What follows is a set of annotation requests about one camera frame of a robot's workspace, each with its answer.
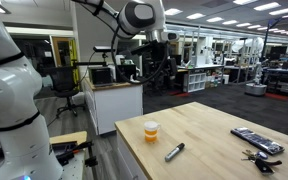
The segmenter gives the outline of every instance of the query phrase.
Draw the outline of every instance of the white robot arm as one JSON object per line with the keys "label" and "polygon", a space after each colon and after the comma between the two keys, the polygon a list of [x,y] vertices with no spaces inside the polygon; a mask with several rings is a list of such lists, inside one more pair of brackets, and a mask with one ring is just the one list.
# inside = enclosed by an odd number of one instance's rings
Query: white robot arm
{"label": "white robot arm", "polygon": [[[121,12],[102,0],[75,0],[117,32],[130,38],[145,31],[149,42],[163,45],[178,39],[164,32],[165,16],[162,0],[134,0]],[[166,56],[153,49],[154,56]],[[60,179],[63,168],[49,145],[44,117],[35,107],[33,97],[42,87],[40,75],[20,52],[0,20],[0,179]]]}

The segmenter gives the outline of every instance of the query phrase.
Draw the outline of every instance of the white shelving unit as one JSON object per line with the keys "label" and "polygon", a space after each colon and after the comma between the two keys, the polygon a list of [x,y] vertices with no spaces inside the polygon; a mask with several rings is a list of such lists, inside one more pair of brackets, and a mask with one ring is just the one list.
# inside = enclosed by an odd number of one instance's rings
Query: white shelving unit
{"label": "white shelving unit", "polygon": [[206,73],[185,74],[184,92],[194,92],[205,89]]}

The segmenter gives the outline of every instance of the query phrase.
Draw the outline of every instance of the door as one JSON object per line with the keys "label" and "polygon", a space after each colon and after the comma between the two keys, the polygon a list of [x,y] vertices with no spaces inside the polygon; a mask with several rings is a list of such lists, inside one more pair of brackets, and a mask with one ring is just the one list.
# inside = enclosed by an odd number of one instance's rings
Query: door
{"label": "door", "polygon": [[68,37],[52,37],[56,66],[70,66],[70,46]]}

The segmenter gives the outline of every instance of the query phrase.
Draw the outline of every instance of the ceiling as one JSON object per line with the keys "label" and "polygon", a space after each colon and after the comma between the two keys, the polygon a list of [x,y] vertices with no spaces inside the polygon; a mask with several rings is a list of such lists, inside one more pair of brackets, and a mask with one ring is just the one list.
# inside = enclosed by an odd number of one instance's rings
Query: ceiling
{"label": "ceiling", "polygon": [[[70,0],[0,0],[7,8],[8,4],[16,4],[18,6],[36,7],[44,9],[62,10],[70,12]],[[233,25],[223,25],[224,21],[237,20],[239,23],[251,23],[252,25],[261,25],[266,27],[270,19],[276,19],[282,15],[272,16],[269,12],[288,8],[288,0],[258,0],[246,5],[237,5],[234,0],[163,0],[165,10],[176,8],[183,11],[175,16],[167,16],[168,23],[202,26],[203,28],[228,30],[231,32],[247,32],[258,35],[265,35],[265,30],[248,29],[247,27],[237,27]],[[128,0],[106,0],[115,9],[120,9]],[[256,11],[254,7],[277,2],[281,6],[271,10]],[[201,13],[205,17],[190,20],[186,17]],[[224,20],[219,22],[209,23],[206,20],[214,17],[221,17]],[[288,20],[281,21],[275,28],[288,31]],[[270,33],[270,36],[288,37],[286,34]]]}

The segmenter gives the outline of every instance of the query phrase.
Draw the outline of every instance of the cabinet top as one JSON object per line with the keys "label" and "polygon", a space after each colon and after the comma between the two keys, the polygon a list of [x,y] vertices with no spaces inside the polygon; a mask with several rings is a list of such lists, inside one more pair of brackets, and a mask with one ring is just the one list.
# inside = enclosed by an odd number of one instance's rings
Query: cabinet top
{"label": "cabinet top", "polygon": [[130,86],[138,86],[130,83],[113,83],[112,85],[108,86],[94,86],[93,82],[90,81],[89,78],[85,78],[84,81],[90,86],[92,91],[101,91],[101,90],[109,90],[109,89],[117,89],[117,88],[124,88]]}
{"label": "cabinet top", "polygon": [[[144,122],[161,124],[154,143],[144,140]],[[190,103],[115,123],[128,149],[148,179],[266,179],[242,151],[257,148],[230,131],[247,127],[285,147],[285,152],[270,156],[268,161],[281,160],[273,167],[274,179],[288,179],[288,136],[233,115]],[[184,149],[170,162],[164,157],[177,145]]]}

